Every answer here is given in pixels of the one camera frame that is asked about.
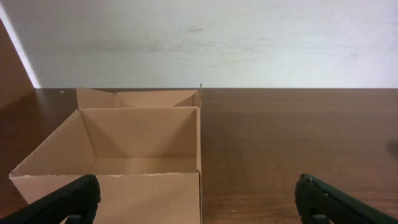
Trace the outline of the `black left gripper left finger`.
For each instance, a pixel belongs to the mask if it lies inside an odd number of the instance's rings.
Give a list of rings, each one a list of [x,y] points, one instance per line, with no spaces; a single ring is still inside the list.
[[[100,185],[93,174],[84,175],[29,206],[1,219],[2,224],[61,222],[92,224],[101,201]]]

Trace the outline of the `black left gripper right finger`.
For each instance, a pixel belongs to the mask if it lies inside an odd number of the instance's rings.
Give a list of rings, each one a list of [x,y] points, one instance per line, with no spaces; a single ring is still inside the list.
[[[304,224],[397,224],[397,219],[310,174],[300,175],[294,194],[297,211]]]

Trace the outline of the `brown cardboard box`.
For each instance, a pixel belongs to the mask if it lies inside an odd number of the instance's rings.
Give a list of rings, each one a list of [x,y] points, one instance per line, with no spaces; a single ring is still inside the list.
[[[24,199],[94,174],[95,223],[200,223],[200,92],[76,94],[78,108],[9,175]]]

